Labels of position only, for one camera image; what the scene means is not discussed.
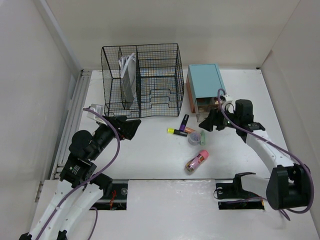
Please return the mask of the clear drawer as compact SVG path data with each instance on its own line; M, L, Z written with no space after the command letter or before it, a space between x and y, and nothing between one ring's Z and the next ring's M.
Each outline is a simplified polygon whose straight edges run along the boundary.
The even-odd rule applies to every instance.
M197 122L203 122L208 116L212 109L218 108L217 97L204 97L196 99L196 118Z

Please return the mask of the clear jar of pins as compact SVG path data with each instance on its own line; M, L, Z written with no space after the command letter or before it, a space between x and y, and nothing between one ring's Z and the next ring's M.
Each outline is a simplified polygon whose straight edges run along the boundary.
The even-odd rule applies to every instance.
M199 145L202 140L202 135L199 132L191 132L188 135L188 143L192 146Z

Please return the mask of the grey booklet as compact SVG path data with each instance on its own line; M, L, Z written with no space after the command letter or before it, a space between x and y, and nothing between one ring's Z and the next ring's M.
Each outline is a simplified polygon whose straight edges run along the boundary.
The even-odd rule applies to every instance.
M122 104L125 110L129 110L137 96L136 53L133 52L131 55L122 56L118 60L118 63L120 67L120 90Z

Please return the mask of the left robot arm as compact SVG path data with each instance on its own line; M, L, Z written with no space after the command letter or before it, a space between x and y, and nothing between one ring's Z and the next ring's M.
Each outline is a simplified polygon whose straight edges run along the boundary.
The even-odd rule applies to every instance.
M112 140L131 140L141 120L98 115L97 123L94 133L79 130L73 135L70 154L50 203L37 225L20 239L67 240L90 208L99 199L111 195L112 178L101 171L95 172L97 166L93 161Z

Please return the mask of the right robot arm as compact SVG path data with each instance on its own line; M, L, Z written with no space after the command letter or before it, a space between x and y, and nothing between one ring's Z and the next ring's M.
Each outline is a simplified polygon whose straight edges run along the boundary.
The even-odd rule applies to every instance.
M232 100L228 95L218 97L216 106L199 127L208 132L235 129L236 134L255 151L270 172L266 186L256 185L256 194L265 197L274 210L289 210L299 214L307 212L314 201L314 184L308 167L271 141L265 127L254 120L250 100L236 100L233 112L229 112L231 105Z

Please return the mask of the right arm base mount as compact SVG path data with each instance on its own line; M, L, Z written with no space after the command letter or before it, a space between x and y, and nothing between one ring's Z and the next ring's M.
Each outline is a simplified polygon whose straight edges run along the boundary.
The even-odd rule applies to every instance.
M264 201L257 194L244 190L239 182L218 181L215 198L219 210L264 210Z

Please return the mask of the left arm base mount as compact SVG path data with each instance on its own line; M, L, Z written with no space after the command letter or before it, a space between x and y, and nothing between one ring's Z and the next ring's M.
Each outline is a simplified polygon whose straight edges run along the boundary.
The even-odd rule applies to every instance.
M93 206L103 211L125 211L127 209L128 180L114 180L111 192L104 195Z

